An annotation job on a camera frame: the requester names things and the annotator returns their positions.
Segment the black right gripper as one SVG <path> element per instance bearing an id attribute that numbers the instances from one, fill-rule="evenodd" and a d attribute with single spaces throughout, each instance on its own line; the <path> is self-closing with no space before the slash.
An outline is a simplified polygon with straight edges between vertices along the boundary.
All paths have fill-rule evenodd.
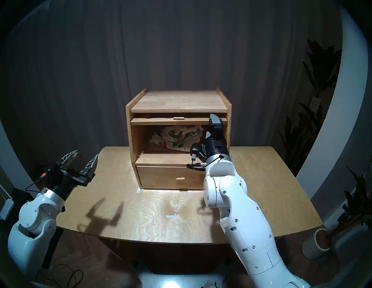
<path id="1" fill-rule="evenodd" d="M 205 155 L 208 159 L 214 155 L 228 155 L 227 140 L 223 133 L 223 121 L 215 114 L 209 116 L 209 131 L 205 137 Z"/>

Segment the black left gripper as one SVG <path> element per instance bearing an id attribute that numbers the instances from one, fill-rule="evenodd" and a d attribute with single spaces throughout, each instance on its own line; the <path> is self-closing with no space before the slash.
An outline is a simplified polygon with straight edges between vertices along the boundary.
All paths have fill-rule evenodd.
<path id="1" fill-rule="evenodd" d="M 57 166 L 60 169 L 47 172 L 47 188 L 63 200 L 66 200 L 77 186 L 88 186 L 95 175 L 98 164 L 98 154 L 96 154 L 80 172 L 74 169 L 67 169 L 76 159 L 77 155 L 78 150 L 65 154 L 57 160 Z"/>

